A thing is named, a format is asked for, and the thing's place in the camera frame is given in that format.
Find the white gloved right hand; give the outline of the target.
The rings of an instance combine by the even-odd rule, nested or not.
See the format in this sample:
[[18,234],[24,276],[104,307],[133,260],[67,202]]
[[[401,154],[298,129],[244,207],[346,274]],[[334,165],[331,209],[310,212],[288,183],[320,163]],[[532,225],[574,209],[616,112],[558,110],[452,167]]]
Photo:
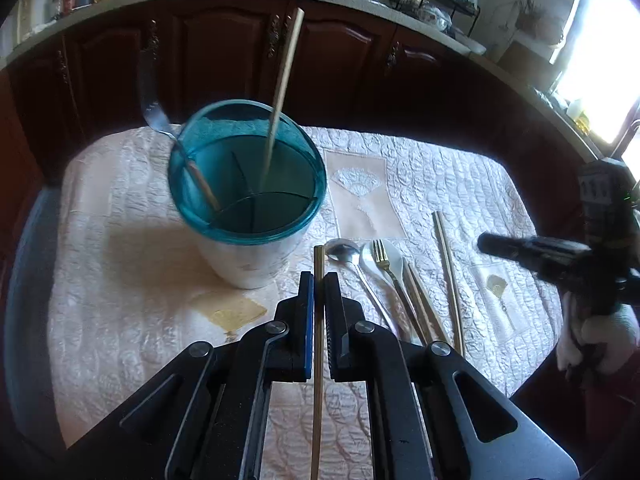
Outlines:
[[600,346],[602,356],[596,370],[603,375],[618,372],[639,349],[639,322],[629,304],[609,315],[593,315],[582,320],[578,297],[566,292],[562,297],[563,325],[556,345],[558,370],[566,372],[585,359],[588,344]]

